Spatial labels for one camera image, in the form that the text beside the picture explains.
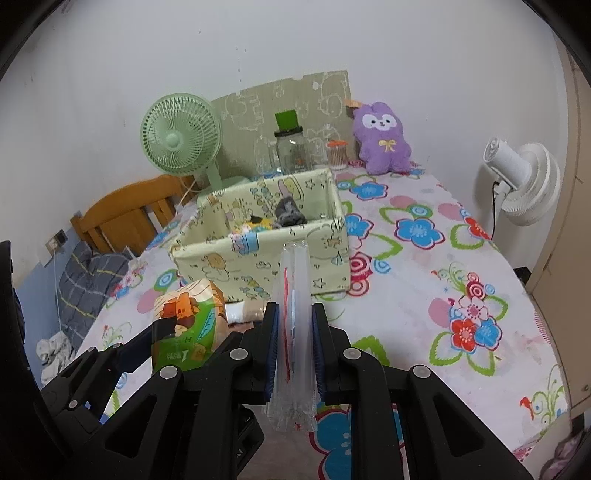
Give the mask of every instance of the electrical outlet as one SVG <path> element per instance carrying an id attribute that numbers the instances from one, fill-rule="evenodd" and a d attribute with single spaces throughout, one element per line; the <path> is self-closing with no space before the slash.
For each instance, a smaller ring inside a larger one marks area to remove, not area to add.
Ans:
<path id="1" fill-rule="evenodd" d="M 54 252 L 57 252 L 57 250 L 60 248 L 59 243 L 57 242 L 55 237 L 51 237 L 49 239 L 49 241 L 45 244 L 45 246 L 47 247 L 47 250 L 49 251 L 49 253 L 53 256 Z"/>
<path id="2" fill-rule="evenodd" d="M 57 240 L 57 244 L 60 247 L 62 247 L 68 241 L 68 237 L 64 233 L 63 229 L 60 230 L 59 232 L 57 232 L 53 238 L 55 238 Z"/>

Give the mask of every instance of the fabric storage box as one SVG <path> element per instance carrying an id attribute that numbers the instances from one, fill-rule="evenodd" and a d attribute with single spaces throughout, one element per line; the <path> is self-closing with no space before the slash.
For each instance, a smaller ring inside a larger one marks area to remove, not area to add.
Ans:
<path id="1" fill-rule="evenodd" d="M 277 203 L 291 196 L 308 223 L 244 234 L 232 233 L 251 216 L 274 219 Z M 187 281 L 212 280 L 226 301 L 268 299 L 287 242 L 306 241 L 313 294 L 347 290 L 350 284 L 345 218 L 328 169 L 260 179 L 197 200 L 197 213 L 170 249 Z"/>

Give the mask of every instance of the chair backrest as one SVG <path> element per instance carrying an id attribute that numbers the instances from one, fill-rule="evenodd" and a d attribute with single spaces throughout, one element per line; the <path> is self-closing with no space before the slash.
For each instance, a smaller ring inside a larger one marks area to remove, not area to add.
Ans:
<path id="1" fill-rule="evenodd" d="M 84 216 L 73 217 L 72 225 L 80 239 L 101 253 L 121 252 L 128 246 L 139 255 L 156 236 L 146 208 L 165 227 L 175 215 L 171 197 L 182 197 L 192 182 L 192 177 L 162 175 L 132 183 L 109 193 Z M 189 192 L 184 203 L 192 196 Z"/>

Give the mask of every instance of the door frame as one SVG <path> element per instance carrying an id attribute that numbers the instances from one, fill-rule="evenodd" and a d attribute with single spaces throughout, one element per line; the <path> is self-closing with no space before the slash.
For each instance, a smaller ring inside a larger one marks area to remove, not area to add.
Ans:
<path id="1" fill-rule="evenodd" d="M 560 61 L 564 71 L 564 83 L 566 85 L 566 102 L 569 118 L 569 138 L 566 149 L 566 163 L 564 165 L 564 174 L 562 181 L 562 188 L 560 196 L 558 197 L 558 204 L 552 225 L 546 237 L 544 247 L 538 257 L 538 261 L 531 273 L 531 276 L 525 284 L 525 290 L 528 293 L 534 291 L 535 286 L 540 281 L 543 271 L 546 269 L 552 252 L 558 243 L 560 232 L 566 220 L 566 213 L 570 207 L 570 201 L 573 197 L 574 182 L 576 180 L 577 166 L 579 164 L 579 150 L 580 150 L 580 103 L 579 103 L 579 87 L 574 78 L 575 70 L 580 70 L 572 56 L 566 50 L 564 44 L 559 38 L 555 37 L 556 46 L 560 55 Z"/>

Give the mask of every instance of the orange lid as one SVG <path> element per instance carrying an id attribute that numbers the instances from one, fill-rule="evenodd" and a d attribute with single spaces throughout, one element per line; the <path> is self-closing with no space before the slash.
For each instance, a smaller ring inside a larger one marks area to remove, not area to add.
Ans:
<path id="1" fill-rule="evenodd" d="M 326 144 L 327 147 L 329 148 L 334 148 L 334 147 L 344 147 L 345 145 L 348 145 L 349 142 L 346 142 L 345 140 L 331 140 L 330 142 L 328 142 Z"/>

